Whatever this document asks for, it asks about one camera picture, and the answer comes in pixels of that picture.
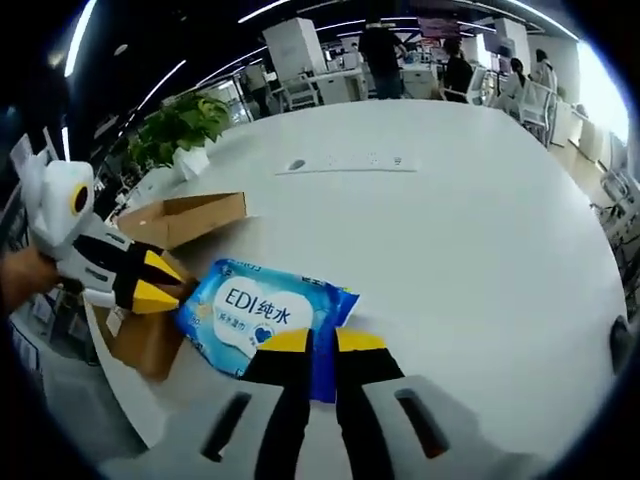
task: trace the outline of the white floor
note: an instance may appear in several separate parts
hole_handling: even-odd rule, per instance
[[[589,197],[592,203],[600,207],[608,207],[611,200],[600,186],[602,170],[591,160],[588,160],[571,142],[566,147],[551,145],[549,151],[569,173],[573,181]]]

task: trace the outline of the potted plant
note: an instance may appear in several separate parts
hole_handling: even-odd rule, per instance
[[[215,143],[230,123],[224,102],[186,93],[145,119],[129,137],[129,157],[142,172],[174,166],[177,175],[188,180],[209,165],[205,143]]]

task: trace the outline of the ceiling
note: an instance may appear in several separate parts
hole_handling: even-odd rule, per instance
[[[151,111],[158,102],[197,82],[263,45],[261,32],[295,16],[310,18],[316,27],[364,19],[373,4],[367,0],[290,0],[243,24],[238,19],[273,3],[275,0],[219,2],[180,0],[147,2],[132,0],[97,0],[70,82],[71,123],[81,135],[93,132],[108,114],[128,117],[154,86],[176,65],[186,63],[155,92],[141,113]],[[508,0],[378,0],[381,16],[452,17],[464,22],[491,26],[488,17],[513,15],[527,23],[531,31],[563,36],[562,30],[523,10]],[[0,104],[15,103],[17,92],[44,61],[64,70],[65,55],[84,1],[58,0],[56,10],[33,15],[31,2],[14,1],[4,18],[29,18],[28,32],[19,38],[3,34],[5,51],[12,65],[11,82],[2,90]],[[556,0],[535,0],[541,8],[553,9]],[[415,27],[415,20],[397,21],[397,26]],[[322,42],[337,34],[357,30],[357,25],[324,30]],[[128,48],[118,56],[121,45]]]

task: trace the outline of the robotic hand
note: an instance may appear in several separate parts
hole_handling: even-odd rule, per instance
[[[52,161],[47,150],[16,158],[31,242],[56,261],[63,278],[82,285],[100,307],[134,313],[163,312],[178,300],[158,285],[179,285],[180,276],[161,258],[162,249],[134,242],[93,212],[93,168],[85,162]]]

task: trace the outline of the white chair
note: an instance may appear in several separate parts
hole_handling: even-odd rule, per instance
[[[555,105],[556,93],[539,83],[526,81],[519,98],[516,98],[518,120],[545,146],[549,146],[550,115]]]
[[[306,75],[300,75],[296,80],[285,82],[283,88],[291,111],[320,105],[318,92]]]
[[[446,99],[446,94],[450,94],[464,98],[470,105],[482,105],[484,77],[486,75],[487,69],[478,65],[473,70],[473,75],[471,76],[471,81],[469,82],[469,87],[466,92],[457,92],[450,88],[442,88],[440,89],[442,98]]]

